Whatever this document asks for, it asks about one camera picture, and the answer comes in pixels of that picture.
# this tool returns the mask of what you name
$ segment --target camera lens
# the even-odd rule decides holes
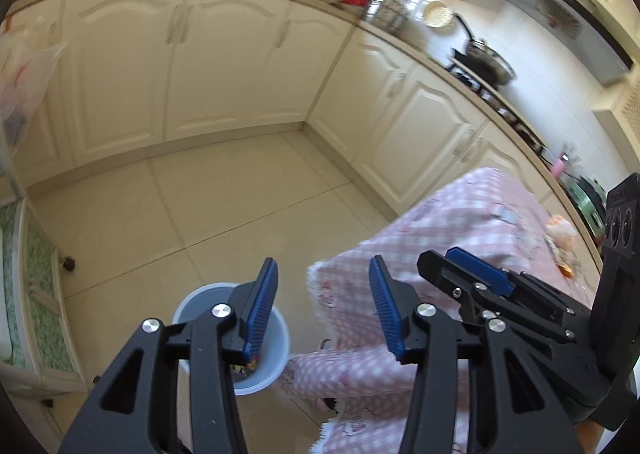
[[[618,243],[618,237],[620,237],[620,211],[616,210],[616,213],[613,214],[613,222],[611,224],[611,240],[613,241],[613,246],[616,246]]]
[[[631,209],[626,209],[625,220],[622,222],[622,243],[626,246],[629,244],[631,238],[631,223],[633,222],[633,215]]]

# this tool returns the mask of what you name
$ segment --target gingham fabric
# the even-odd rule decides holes
[[[386,349],[369,288],[369,260],[381,255],[396,280],[414,286],[455,318],[458,304],[417,272],[418,256],[459,246],[495,267],[528,273],[591,307],[593,293],[567,280],[545,240],[548,214],[520,182],[496,169],[478,169],[425,199],[369,241],[309,268],[308,286],[335,344],[332,351],[293,357],[280,377],[293,396],[338,398],[341,412],[326,423],[313,454],[396,454],[402,439],[415,366],[400,366]],[[465,362],[459,362],[454,450],[468,431]]]

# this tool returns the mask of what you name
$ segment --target pan handle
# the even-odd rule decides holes
[[[465,29],[466,34],[469,35],[469,40],[471,41],[476,40],[476,37],[474,37],[474,34],[471,33],[471,29],[469,29],[469,26],[466,25],[466,22],[462,20],[462,17],[458,13],[455,13],[455,17],[462,24],[462,27]]]

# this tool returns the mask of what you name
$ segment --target green patterned glass panel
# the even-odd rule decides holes
[[[6,301],[6,316],[9,322],[9,337],[11,338],[12,354],[6,363],[17,368],[27,367],[18,335],[18,322],[15,314],[14,300],[14,225],[16,203],[0,208],[0,228],[2,228],[2,274],[4,277],[4,299]]]
[[[74,368],[66,350],[60,316],[30,298],[31,318],[42,363],[49,369],[73,373]]]
[[[44,239],[33,226],[29,225],[26,258],[27,279],[55,298],[56,290],[51,271],[53,250],[54,247],[51,243]]]

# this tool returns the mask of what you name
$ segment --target clear plastic bag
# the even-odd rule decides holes
[[[42,103],[64,44],[50,45],[42,19],[0,37],[0,119],[7,145],[15,152]]]

